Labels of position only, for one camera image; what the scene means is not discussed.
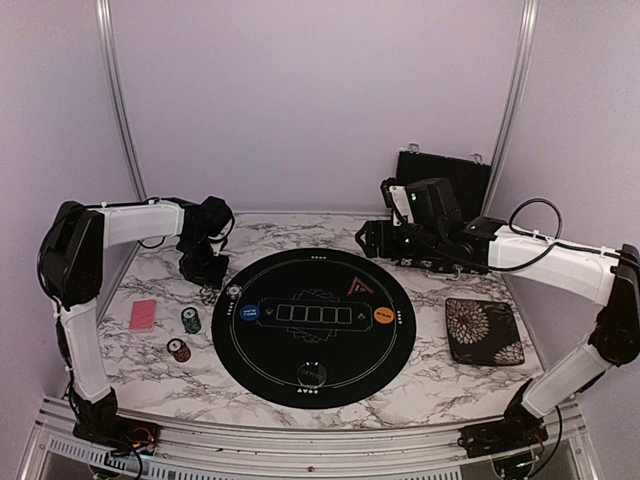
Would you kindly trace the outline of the small blue ten chip stack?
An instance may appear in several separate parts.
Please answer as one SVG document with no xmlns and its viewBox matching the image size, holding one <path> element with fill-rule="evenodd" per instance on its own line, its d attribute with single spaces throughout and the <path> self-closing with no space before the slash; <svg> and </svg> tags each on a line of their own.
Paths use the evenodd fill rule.
<svg viewBox="0 0 640 480">
<path fill-rule="evenodd" d="M 226 288 L 226 294 L 231 300 L 239 299 L 240 296 L 242 295 L 242 291 L 243 291 L 242 287 L 237 284 L 229 285 Z"/>
</svg>

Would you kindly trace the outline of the blue small blind button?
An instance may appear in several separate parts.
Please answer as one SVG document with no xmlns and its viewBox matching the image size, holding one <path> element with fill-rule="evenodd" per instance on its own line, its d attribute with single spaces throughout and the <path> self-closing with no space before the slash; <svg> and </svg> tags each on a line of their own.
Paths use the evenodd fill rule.
<svg viewBox="0 0 640 480">
<path fill-rule="evenodd" d="M 239 310 L 239 316 L 243 321 L 256 321 L 260 317 L 260 308 L 253 304 L 244 305 Z"/>
</svg>

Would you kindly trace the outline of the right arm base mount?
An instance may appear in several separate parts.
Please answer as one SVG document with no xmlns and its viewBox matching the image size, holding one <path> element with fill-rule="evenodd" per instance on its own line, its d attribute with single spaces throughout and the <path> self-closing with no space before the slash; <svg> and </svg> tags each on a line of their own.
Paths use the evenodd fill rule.
<svg viewBox="0 0 640 480">
<path fill-rule="evenodd" d="M 493 455 L 543 443 L 549 438 L 543 421 L 528 412 L 465 426 L 457 440 L 469 458 Z"/>
</svg>

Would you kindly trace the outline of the orange big blind button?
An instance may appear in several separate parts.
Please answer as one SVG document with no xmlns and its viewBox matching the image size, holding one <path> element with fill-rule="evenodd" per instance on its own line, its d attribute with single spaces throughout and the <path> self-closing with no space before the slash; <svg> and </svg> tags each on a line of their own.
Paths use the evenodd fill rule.
<svg viewBox="0 0 640 480">
<path fill-rule="evenodd" d="M 395 320 L 395 312 L 388 307 L 379 307 L 373 313 L 376 322 L 386 325 Z"/>
</svg>

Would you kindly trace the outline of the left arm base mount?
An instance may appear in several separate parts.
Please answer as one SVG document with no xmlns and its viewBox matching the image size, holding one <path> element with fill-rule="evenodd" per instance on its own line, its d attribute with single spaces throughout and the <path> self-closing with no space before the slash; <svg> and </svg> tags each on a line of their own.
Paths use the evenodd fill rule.
<svg viewBox="0 0 640 480">
<path fill-rule="evenodd" d="M 96 403 L 80 399 L 72 409 L 76 416 L 73 429 L 76 438 L 111 447 L 122 454 L 155 448 L 160 426 L 119 415 L 117 401 L 111 397 Z"/>
</svg>

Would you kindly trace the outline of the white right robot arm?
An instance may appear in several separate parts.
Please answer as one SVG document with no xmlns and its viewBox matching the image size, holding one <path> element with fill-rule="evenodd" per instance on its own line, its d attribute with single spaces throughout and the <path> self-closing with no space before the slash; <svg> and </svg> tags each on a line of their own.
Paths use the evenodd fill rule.
<svg viewBox="0 0 640 480">
<path fill-rule="evenodd" d="M 497 423 L 495 438 L 515 448 L 544 417 L 585 392 L 613 367 L 639 356 L 639 251 L 565 240 L 562 223 L 548 235 L 506 219 L 454 223 L 407 196 L 389 202 L 386 219 L 368 220 L 355 241 L 369 258 L 429 273 L 498 274 L 520 310 L 543 371 L 520 387 Z"/>
</svg>

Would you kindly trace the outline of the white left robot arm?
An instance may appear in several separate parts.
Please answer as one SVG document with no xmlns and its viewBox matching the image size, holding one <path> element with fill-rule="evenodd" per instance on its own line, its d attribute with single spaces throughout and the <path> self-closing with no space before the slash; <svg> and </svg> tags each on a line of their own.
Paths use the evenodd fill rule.
<svg viewBox="0 0 640 480">
<path fill-rule="evenodd" d="M 97 298 L 105 250 L 152 238 L 177 238 L 183 277 L 196 285 L 220 288 L 229 263 L 221 251 L 234 225 L 231 208 L 213 196 L 200 204 L 170 197 L 61 205 L 38 252 L 37 278 L 53 304 L 59 350 L 71 381 L 75 434 L 116 445 L 143 428 L 119 416 L 100 353 Z"/>
</svg>

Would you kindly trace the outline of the clear round dealer button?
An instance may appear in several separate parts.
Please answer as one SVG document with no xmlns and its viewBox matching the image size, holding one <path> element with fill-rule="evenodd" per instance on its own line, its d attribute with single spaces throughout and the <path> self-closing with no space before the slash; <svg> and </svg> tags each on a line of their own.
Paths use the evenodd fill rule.
<svg viewBox="0 0 640 480">
<path fill-rule="evenodd" d="M 297 379 L 305 388 L 319 388 L 327 380 L 327 370 L 319 362 L 305 362 L 297 370 Z"/>
</svg>

